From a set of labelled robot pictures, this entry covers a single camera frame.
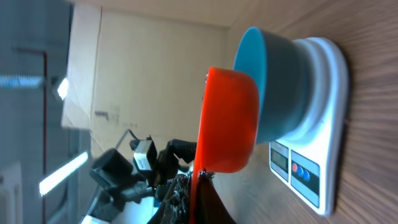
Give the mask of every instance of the digital scale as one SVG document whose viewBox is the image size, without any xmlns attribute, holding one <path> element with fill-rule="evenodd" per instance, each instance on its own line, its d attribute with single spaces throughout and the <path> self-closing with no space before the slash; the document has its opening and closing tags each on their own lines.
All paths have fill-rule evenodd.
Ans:
<svg viewBox="0 0 398 224">
<path fill-rule="evenodd" d="M 312 91 L 299 125 L 269 144 L 269 165 L 319 215 L 333 212 L 338 156 L 348 99 L 348 69 L 330 40 L 293 41 L 306 55 Z"/>
</svg>

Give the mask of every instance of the wall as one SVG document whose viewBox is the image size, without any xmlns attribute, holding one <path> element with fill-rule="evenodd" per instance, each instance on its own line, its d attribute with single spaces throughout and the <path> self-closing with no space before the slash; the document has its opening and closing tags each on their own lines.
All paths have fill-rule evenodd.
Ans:
<svg viewBox="0 0 398 224">
<path fill-rule="evenodd" d="M 230 27 L 252 0 L 69 0 L 147 16 Z"/>
<path fill-rule="evenodd" d="M 0 74 L 43 75 L 41 56 L 19 54 L 13 47 L 46 50 L 51 77 L 65 75 L 69 4 L 59 1 L 0 1 Z M 43 177 L 43 90 L 0 90 L 0 169 L 20 161 L 24 223 L 42 222 L 39 182 Z M 68 160 L 68 131 L 60 127 L 62 104 L 48 94 L 47 172 Z M 47 197 L 53 213 L 65 190 Z"/>
<path fill-rule="evenodd" d="M 226 54 L 224 66 L 232 69 L 235 59 L 235 53 L 238 49 L 239 43 L 245 31 L 250 28 L 248 24 L 257 24 L 262 21 L 270 21 L 271 24 L 274 22 L 274 18 L 271 19 L 270 15 L 262 15 L 261 8 L 259 5 L 268 5 L 271 2 L 263 2 L 261 0 L 251 0 L 242 11 L 234 24 L 228 29 L 227 40 L 226 40 Z M 262 16 L 254 17 L 253 14 L 259 14 Z"/>
<path fill-rule="evenodd" d="M 98 20 L 84 19 L 88 14 Z M 151 134 L 159 149 L 172 138 L 195 141 L 205 75 L 210 66 L 223 66 L 226 31 L 76 5 L 63 125 L 90 128 L 94 157 L 127 128 L 141 138 Z M 120 151 L 131 157 L 126 145 Z"/>
</svg>

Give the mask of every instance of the blue bowl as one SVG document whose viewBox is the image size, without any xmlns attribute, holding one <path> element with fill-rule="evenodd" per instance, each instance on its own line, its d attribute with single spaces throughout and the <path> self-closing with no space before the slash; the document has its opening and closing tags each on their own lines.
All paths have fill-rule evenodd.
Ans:
<svg viewBox="0 0 398 224">
<path fill-rule="evenodd" d="M 233 69 L 251 76 L 259 90 L 257 144 L 281 138 L 302 120 L 310 81 L 304 60 L 283 37 L 257 27 L 243 35 Z"/>
</svg>

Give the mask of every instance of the cardboard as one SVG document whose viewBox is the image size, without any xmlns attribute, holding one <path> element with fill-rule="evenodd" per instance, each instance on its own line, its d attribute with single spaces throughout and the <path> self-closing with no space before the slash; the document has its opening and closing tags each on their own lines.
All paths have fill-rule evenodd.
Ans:
<svg viewBox="0 0 398 224">
<path fill-rule="evenodd" d="M 126 129 L 158 149 L 196 141 L 204 80 L 220 67 L 226 30 L 76 4 L 62 126 L 89 129 L 91 153 L 114 147 Z M 132 157 L 126 138 L 120 151 Z"/>
</svg>

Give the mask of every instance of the wood grain surface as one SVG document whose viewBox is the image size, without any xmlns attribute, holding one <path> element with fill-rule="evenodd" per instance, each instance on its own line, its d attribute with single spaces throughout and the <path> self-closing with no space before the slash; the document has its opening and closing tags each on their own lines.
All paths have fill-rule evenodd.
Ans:
<svg viewBox="0 0 398 224">
<path fill-rule="evenodd" d="M 351 102 L 336 209 L 319 217 L 269 169 L 257 146 L 215 187 L 238 223 L 398 223 L 398 1 L 253 0 L 228 32 L 226 66 L 243 32 L 258 26 L 289 39 L 326 37 L 349 63 Z"/>
</svg>

